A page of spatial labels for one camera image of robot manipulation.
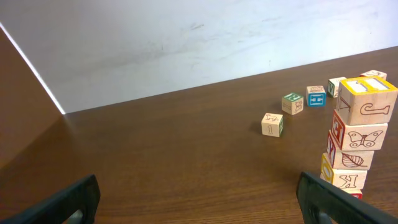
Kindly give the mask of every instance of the block tower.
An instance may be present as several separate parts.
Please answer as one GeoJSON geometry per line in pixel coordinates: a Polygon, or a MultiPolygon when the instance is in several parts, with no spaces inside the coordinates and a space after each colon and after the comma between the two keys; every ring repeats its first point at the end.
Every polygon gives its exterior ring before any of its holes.
{"type": "Polygon", "coordinates": [[[362,198],[374,151],[380,150],[398,89],[377,76],[342,79],[322,154],[321,178],[362,198]]]}

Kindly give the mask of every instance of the brown table surface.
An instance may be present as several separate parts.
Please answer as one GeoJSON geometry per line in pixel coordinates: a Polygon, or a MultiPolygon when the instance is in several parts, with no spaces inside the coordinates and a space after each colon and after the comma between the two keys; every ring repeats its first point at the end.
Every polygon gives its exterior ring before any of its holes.
{"type": "MultiPolygon", "coordinates": [[[[0,218],[95,174],[96,223],[302,223],[301,171],[320,173],[336,100],[284,115],[280,99],[367,70],[398,85],[398,47],[86,111],[58,120],[0,171],[0,218]]],[[[368,172],[364,201],[398,216],[398,110],[368,172]]]]}

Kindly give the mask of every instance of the yellow letter block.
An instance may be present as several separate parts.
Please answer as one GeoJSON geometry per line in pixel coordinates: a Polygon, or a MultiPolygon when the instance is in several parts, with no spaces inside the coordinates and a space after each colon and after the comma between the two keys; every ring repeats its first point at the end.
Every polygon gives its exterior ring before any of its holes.
{"type": "Polygon", "coordinates": [[[380,77],[340,81],[336,110],[347,125],[388,123],[398,89],[380,77]]]}
{"type": "Polygon", "coordinates": [[[327,153],[322,154],[321,173],[325,181],[340,189],[361,190],[365,184],[366,170],[342,170],[331,168],[327,153]]]}

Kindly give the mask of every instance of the wooden block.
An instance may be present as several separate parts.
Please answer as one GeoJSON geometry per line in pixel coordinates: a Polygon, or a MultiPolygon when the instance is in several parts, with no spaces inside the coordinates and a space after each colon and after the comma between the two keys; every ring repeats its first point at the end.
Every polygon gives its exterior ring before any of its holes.
{"type": "Polygon", "coordinates": [[[322,154],[321,172],[325,178],[325,181],[333,184],[340,189],[363,189],[366,174],[366,170],[343,170],[333,169],[331,167],[328,153],[322,154]]]}
{"type": "Polygon", "coordinates": [[[282,97],[282,110],[288,114],[295,115],[304,108],[304,97],[297,93],[291,93],[282,97]]]}
{"type": "Polygon", "coordinates": [[[328,133],[328,158],[333,169],[369,170],[374,151],[342,151],[328,133]]]}
{"type": "Polygon", "coordinates": [[[347,125],[388,123],[398,89],[380,77],[340,81],[336,110],[347,125]]]}
{"type": "Polygon", "coordinates": [[[261,121],[263,135],[279,137],[284,128],[284,117],[281,114],[266,113],[261,121]]]}
{"type": "Polygon", "coordinates": [[[329,79],[328,82],[328,94],[333,97],[336,98],[337,97],[337,93],[338,93],[338,86],[340,84],[340,81],[343,79],[347,79],[346,77],[340,77],[340,78],[331,78],[329,79]]]}
{"type": "Polygon", "coordinates": [[[360,76],[360,77],[377,76],[377,77],[380,77],[380,78],[382,78],[382,79],[384,79],[384,80],[387,79],[387,74],[386,74],[386,73],[384,73],[384,72],[379,72],[379,71],[376,71],[376,70],[370,70],[370,71],[368,71],[368,72],[364,72],[364,73],[360,74],[359,76],[360,76]]]}
{"type": "Polygon", "coordinates": [[[349,193],[351,196],[354,196],[358,199],[362,199],[362,191],[361,190],[348,190],[348,189],[343,189],[346,193],[349,193]]]}
{"type": "Polygon", "coordinates": [[[323,86],[307,86],[305,99],[310,107],[324,106],[326,100],[325,89],[323,86]]]}
{"type": "Polygon", "coordinates": [[[381,149],[388,124],[347,125],[333,112],[331,135],[342,151],[368,151],[381,149]]]}

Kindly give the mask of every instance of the leaf drawing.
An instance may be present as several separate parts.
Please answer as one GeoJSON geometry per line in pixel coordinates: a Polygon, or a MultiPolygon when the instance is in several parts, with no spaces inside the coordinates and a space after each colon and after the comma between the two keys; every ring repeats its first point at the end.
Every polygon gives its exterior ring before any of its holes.
{"type": "Polygon", "coordinates": [[[341,162],[343,163],[344,166],[350,167],[350,168],[355,168],[355,167],[367,167],[367,166],[361,166],[363,163],[363,159],[361,156],[353,156],[349,154],[342,153],[343,158],[341,162]]]}

